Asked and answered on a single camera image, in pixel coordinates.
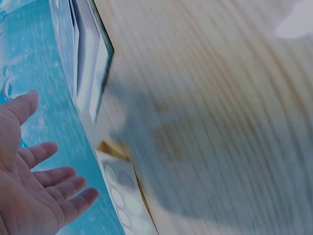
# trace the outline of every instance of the open palm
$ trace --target open palm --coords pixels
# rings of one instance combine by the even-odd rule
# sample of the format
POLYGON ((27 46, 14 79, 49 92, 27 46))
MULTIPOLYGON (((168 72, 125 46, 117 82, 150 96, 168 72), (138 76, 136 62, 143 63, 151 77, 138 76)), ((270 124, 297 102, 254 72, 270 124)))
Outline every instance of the open palm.
POLYGON ((35 91, 0 105, 0 234, 56 234, 98 197, 94 188, 75 196, 87 182, 72 167, 31 172, 58 150, 53 142, 18 149, 21 125, 37 106, 35 91))

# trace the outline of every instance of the card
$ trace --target card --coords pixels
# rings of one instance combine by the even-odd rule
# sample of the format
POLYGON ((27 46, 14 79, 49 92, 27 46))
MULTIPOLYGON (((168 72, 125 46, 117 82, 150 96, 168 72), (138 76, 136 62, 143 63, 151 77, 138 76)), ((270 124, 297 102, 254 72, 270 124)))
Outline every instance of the card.
POLYGON ((127 235, 158 235, 144 205, 131 162, 96 150, 113 207, 127 235))

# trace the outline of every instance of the blue book cover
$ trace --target blue book cover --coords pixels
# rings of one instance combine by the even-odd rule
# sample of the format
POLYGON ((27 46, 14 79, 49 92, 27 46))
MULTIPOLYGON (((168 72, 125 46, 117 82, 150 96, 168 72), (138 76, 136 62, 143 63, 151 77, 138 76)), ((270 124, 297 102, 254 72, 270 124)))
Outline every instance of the blue book cover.
POLYGON ((60 235, 124 234, 112 206, 99 166, 86 138, 68 91, 49 0, 12 0, 0 10, 0 103, 35 88, 40 96, 37 112, 22 126, 21 146, 55 141, 59 152, 36 170, 63 165, 76 168, 90 187, 100 192, 94 206, 60 235))

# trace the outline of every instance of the stack of papers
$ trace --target stack of papers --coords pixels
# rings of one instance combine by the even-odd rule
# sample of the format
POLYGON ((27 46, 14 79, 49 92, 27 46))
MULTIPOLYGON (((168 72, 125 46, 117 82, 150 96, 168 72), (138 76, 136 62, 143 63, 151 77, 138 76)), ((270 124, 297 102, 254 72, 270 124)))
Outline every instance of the stack of papers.
POLYGON ((95 121, 112 60, 111 42, 91 0, 49 3, 70 95, 78 110, 95 121))

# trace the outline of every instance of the wooden table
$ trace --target wooden table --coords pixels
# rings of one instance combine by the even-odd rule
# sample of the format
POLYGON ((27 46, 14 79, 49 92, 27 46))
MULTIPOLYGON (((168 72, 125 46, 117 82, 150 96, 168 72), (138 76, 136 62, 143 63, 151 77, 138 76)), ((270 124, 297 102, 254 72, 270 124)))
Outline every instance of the wooden table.
POLYGON ((312 234, 312 1, 95 2, 115 57, 83 123, 129 144, 159 233, 312 234))

